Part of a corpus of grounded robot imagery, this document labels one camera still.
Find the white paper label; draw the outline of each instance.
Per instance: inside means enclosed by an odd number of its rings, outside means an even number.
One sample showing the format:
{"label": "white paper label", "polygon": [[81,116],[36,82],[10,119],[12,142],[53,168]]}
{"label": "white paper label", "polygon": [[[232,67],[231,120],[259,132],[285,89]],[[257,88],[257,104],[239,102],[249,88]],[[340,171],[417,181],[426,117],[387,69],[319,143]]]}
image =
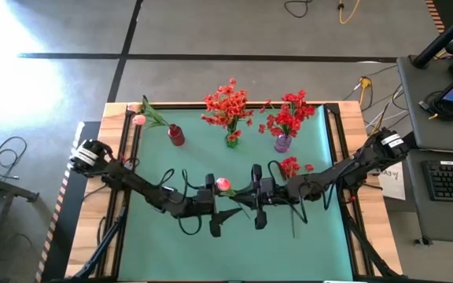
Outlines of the white paper label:
{"label": "white paper label", "polygon": [[403,183],[403,167],[401,163],[392,165],[378,176],[385,197],[405,200],[405,187]]}
{"label": "white paper label", "polygon": [[453,165],[453,161],[440,161],[441,165]]}
{"label": "white paper label", "polygon": [[395,141],[391,141],[389,142],[389,146],[391,147],[391,149],[397,145],[401,145],[403,143],[403,140],[402,139],[397,139]]}
{"label": "white paper label", "polygon": [[385,144],[388,144],[389,142],[392,142],[398,138],[401,138],[399,134],[394,134],[394,135],[390,135],[388,136],[387,138],[384,138],[381,143],[382,145],[385,145]]}

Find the green tabletop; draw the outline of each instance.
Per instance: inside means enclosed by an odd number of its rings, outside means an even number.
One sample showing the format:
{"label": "green tabletop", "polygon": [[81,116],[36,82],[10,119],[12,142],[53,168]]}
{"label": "green tabletop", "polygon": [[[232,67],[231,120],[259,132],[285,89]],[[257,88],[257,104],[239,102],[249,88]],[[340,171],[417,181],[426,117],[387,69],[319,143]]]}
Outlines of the green tabletop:
{"label": "green tabletop", "polygon": [[[176,174],[165,184],[182,191],[181,170],[187,169],[192,185],[204,183],[205,175],[231,180],[233,189],[249,184],[253,164],[263,167],[269,176],[267,163],[295,156],[302,168],[313,164],[315,172],[332,165],[326,134],[325,111],[316,109],[315,116],[305,120],[290,150],[281,154],[274,150],[274,137],[260,134],[258,125],[265,123],[264,114],[256,113],[253,126],[242,124],[242,136],[237,148],[225,145],[226,131],[209,126],[200,119],[204,110],[161,110],[171,123],[178,124],[186,142],[171,144],[167,129],[144,130],[141,136],[137,173],[157,184],[164,172],[174,168]],[[216,198],[219,211],[237,208],[225,197]],[[256,213],[246,208],[251,219],[239,212],[222,225],[222,236],[209,233],[210,216],[203,216],[202,230],[194,236],[185,235],[178,221],[168,213],[161,214],[145,202],[143,196],[132,193],[119,280],[180,280],[180,281],[291,281],[336,280],[351,281],[352,270],[344,235],[340,208],[336,197],[328,211],[322,200],[305,202],[308,224],[295,217],[296,237],[293,238],[290,209],[287,206],[265,207],[268,224],[255,230]],[[195,231],[197,219],[183,219],[185,229]]]}

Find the pink flower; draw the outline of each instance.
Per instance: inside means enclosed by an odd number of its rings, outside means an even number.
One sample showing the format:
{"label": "pink flower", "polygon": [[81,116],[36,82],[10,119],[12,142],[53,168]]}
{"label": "pink flower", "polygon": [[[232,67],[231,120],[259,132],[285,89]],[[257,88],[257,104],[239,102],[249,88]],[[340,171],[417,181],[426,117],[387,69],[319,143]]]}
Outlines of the pink flower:
{"label": "pink flower", "polygon": [[134,125],[142,126],[146,123],[146,117],[142,114],[136,115],[134,116],[134,118],[132,118],[132,123]]}
{"label": "pink flower", "polygon": [[218,189],[222,192],[227,192],[230,190],[230,187],[232,184],[230,183],[230,180],[227,178],[218,178],[216,180],[216,185],[218,186]]}
{"label": "pink flower", "polygon": [[142,110],[142,104],[141,103],[129,103],[127,105],[127,110],[130,110],[132,112],[140,113]]}

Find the red flower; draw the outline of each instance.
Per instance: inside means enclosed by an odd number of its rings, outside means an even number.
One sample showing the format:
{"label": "red flower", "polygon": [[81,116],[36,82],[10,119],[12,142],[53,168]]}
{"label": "red flower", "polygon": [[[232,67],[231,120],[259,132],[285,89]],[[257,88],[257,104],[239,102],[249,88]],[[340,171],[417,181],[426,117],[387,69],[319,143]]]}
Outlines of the red flower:
{"label": "red flower", "polygon": [[232,78],[230,85],[220,86],[213,95],[205,96],[206,111],[211,114],[210,116],[203,114],[201,119],[210,125],[221,126],[224,129],[235,129],[237,121],[240,119],[248,120],[248,125],[252,123],[252,119],[249,117],[253,116],[254,110],[245,110],[248,101],[247,92],[245,90],[235,91],[236,83]]}
{"label": "red flower", "polygon": [[281,106],[281,111],[276,116],[267,116],[267,128],[271,130],[272,135],[285,134],[292,137],[298,135],[302,122],[315,114],[315,107],[307,105],[305,95],[305,90],[300,90],[298,95],[285,94],[282,97],[285,103]]}
{"label": "red flower", "polygon": [[271,134],[275,137],[280,136],[281,134],[284,134],[282,129],[280,127],[273,127],[271,128]]}
{"label": "red flower", "polygon": [[296,176],[296,173],[300,170],[300,165],[297,163],[295,156],[284,159],[281,162],[281,166],[286,178]]}
{"label": "red flower", "polygon": [[242,130],[236,130],[232,135],[236,138],[240,137],[242,134]]}
{"label": "red flower", "polygon": [[304,97],[305,97],[305,94],[307,94],[307,93],[305,92],[305,90],[300,90],[300,91],[298,91],[298,97],[304,98]]}

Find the computer keyboard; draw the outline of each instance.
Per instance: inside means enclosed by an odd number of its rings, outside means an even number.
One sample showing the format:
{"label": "computer keyboard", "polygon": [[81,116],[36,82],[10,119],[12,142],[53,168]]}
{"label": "computer keyboard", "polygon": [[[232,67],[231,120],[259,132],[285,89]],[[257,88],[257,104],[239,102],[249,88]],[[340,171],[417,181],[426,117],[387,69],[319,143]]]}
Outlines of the computer keyboard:
{"label": "computer keyboard", "polygon": [[422,170],[431,200],[453,201],[453,162],[425,161]]}

